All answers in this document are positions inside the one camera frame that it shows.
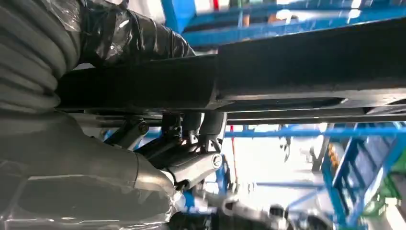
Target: blue metal rack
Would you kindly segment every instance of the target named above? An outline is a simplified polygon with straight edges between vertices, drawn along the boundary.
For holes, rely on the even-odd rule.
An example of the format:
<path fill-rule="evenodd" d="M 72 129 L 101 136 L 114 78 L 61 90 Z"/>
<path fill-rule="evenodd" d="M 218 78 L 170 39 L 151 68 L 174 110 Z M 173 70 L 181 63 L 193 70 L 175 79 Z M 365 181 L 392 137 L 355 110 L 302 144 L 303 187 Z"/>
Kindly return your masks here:
<path fill-rule="evenodd" d="M 242 132 L 226 132 L 226 138 L 270 138 L 270 137 L 367 137 L 384 136 L 395 137 L 396 135 L 405 135 L 406 129 L 396 127 L 361 127 L 357 129 L 327 129 L 325 131 L 314 129 L 283 129 L 280 131 L 255 132 L 253 130 Z"/>
<path fill-rule="evenodd" d="M 334 174 L 325 158 L 322 171 L 335 207 L 337 221 L 346 227 L 358 225 L 365 206 L 376 194 L 383 178 L 406 147 L 403 122 L 359 123 L 354 128 L 396 128 L 392 136 L 352 137 Z"/>
<path fill-rule="evenodd" d="M 357 7 L 352 5 L 353 0 L 302 0 L 286 5 L 260 4 L 199 15 L 196 15 L 192 0 L 161 1 L 167 18 L 166 25 L 181 33 L 192 47 L 219 46 L 245 39 L 335 28 L 406 15 L 405 6 L 399 6 L 394 1 L 388 0 L 363 0 Z M 244 15 L 250 15 L 251 18 L 267 17 L 281 10 L 291 11 L 293 15 L 298 13 L 304 15 L 305 18 L 299 17 L 298 20 L 288 24 L 263 22 L 250 24 L 250 26 L 242 25 Z M 228 23 L 223 28 L 213 29 L 209 26 L 204 29 L 204 25 L 224 22 Z M 196 28 L 196 26 L 203 26 L 203 29 L 188 30 L 188 28 Z"/>

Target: flexible exhaust hose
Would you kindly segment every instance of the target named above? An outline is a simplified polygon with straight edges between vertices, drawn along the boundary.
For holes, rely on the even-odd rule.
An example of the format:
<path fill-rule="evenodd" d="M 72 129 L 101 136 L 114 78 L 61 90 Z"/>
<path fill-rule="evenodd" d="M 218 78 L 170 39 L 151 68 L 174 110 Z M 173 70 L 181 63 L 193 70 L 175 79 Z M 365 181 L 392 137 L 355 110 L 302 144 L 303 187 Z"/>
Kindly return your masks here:
<path fill-rule="evenodd" d="M 183 38 L 104 0 L 2 0 L 0 31 L 0 229 L 168 221 L 172 183 L 142 156 L 85 136 L 55 111 L 54 91 L 79 63 L 194 55 Z"/>

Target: plastic sheeting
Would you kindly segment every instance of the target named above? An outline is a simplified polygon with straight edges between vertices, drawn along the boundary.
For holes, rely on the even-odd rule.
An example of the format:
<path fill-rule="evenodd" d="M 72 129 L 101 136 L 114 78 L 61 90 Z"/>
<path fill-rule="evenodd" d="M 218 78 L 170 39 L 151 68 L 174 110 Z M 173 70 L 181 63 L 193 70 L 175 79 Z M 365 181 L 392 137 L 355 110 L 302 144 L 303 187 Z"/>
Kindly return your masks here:
<path fill-rule="evenodd" d="M 171 29 L 105 0 L 42 0 L 66 30 L 81 32 L 80 62 L 95 66 L 194 56 Z"/>

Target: bolt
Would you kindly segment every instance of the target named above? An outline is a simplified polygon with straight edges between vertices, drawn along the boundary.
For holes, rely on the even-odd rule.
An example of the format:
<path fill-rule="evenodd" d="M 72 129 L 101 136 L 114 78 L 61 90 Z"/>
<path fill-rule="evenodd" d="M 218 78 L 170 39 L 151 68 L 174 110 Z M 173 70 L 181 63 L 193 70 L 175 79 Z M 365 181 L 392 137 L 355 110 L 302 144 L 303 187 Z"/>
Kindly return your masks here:
<path fill-rule="evenodd" d="M 140 131 L 141 134 L 145 134 L 149 130 L 149 126 L 146 123 L 142 123 L 138 126 L 138 130 Z"/>
<path fill-rule="evenodd" d="M 216 167 L 220 167 L 222 162 L 223 162 L 223 158 L 221 156 L 215 156 L 213 158 L 213 165 Z"/>

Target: blue steel beam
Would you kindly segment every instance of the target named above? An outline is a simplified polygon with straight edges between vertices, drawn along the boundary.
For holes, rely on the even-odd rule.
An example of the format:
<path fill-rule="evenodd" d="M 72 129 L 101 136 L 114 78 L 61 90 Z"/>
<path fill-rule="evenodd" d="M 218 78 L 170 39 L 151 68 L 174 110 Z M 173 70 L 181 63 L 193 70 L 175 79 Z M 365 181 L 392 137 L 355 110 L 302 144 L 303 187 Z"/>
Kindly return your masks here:
<path fill-rule="evenodd" d="M 291 204 L 288 205 L 288 208 L 293 208 L 294 206 L 299 205 L 299 204 L 301 204 L 301 203 L 303 203 L 303 202 L 305 202 L 305 201 L 307 201 L 307 200 L 313 198 L 314 196 L 316 196 L 317 194 L 319 194 L 320 192 L 322 192 L 324 189 L 325 189 L 324 187 L 322 187 L 322 188 L 317 188 L 316 190 L 314 190 L 314 191 L 312 191 L 312 192 L 310 192 L 310 193 L 308 193 L 308 194 L 302 196 L 301 198 L 299 198 L 299 199 L 293 201 Z"/>
<path fill-rule="evenodd" d="M 221 167 L 215 172 L 216 175 L 216 182 L 218 185 L 218 193 L 221 195 L 225 195 L 227 193 L 227 185 L 230 183 L 228 178 L 226 177 L 226 158 L 223 155 L 223 164 Z"/>
<path fill-rule="evenodd" d="M 337 187 L 337 185 L 338 185 L 339 181 L 341 180 L 342 176 L 344 175 L 344 173 L 346 171 L 348 171 L 347 167 L 349 167 L 349 166 L 347 165 L 347 162 L 352 161 L 356 157 L 352 153 L 354 151 L 356 151 L 357 144 L 358 144 L 358 140 L 356 140 L 354 138 L 351 138 L 348 141 L 347 147 L 345 148 L 345 153 L 344 153 L 342 159 L 340 160 L 340 164 L 338 165 L 336 175 L 334 176 L 334 179 L 333 179 L 333 187 Z"/>
<path fill-rule="evenodd" d="M 358 191 L 358 188 L 353 188 L 350 186 L 350 183 L 348 181 L 348 177 L 344 178 L 345 180 L 345 185 L 342 189 L 346 189 L 348 191 L 348 195 L 350 196 L 350 199 L 353 203 L 357 202 L 357 198 L 355 196 L 355 193 Z"/>
<path fill-rule="evenodd" d="M 165 25 L 181 33 L 196 14 L 193 0 L 161 0 L 165 14 Z"/>
<path fill-rule="evenodd" d="M 267 186 L 267 187 L 290 187 L 290 188 L 324 188 L 324 184 L 315 184 L 312 182 L 255 182 L 257 186 Z"/>
<path fill-rule="evenodd" d="M 330 197 L 331 204 L 333 205 L 334 213 L 336 215 L 336 223 L 341 226 L 346 226 L 345 204 L 342 203 L 338 189 L 333 187 L 333 175 L 331 174 L 331 162 L 328 157 L 325 157 L 321 164 L 321 172 L 323 174 L 324 183 L 328 196 Z"/>
<path fill-rule="evenodd" d="M 406 128 L 362 128 L 362 129 L 328 129 L 321 130 L 288 130 L 269 132 L 226 132 L 226 138 L 270 138 L 270 137 L 367 137 L 367 136 L 384 136 L 396 137 L 406 135 Z"/>
<path fill-rule="evenodd" d="M 235 26 L 206 31 L 185 32 L 182 36 L 191 46 L 221 45 L 242 41 L 247 38 L 281 36 L 298 32 L 343 27 L 356 23 L 400 18 L 406 15 L 406 8 L 399 7 L 385 10 L 364 9 L 360 12 L 359 16 L 350 15 L 350 11 L 339 11 L 341 12 L 340 15 L 347 15 L 346 17 L 335 16 L 333 18 L 311 19 L 291 24 L 259 23 L 248 27 Z"/>

